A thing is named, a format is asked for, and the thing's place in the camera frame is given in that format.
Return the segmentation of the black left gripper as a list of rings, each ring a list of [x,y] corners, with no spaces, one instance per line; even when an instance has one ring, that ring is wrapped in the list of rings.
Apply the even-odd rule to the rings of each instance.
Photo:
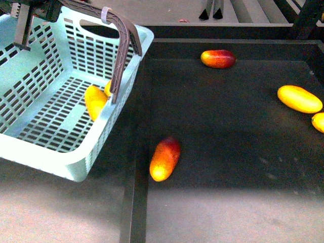
[[[59,1],[1,1],[1,12],[18,18],[14,45],[30,51],[29,36],[33,16],[45,21],[56,22],[61,13]]]

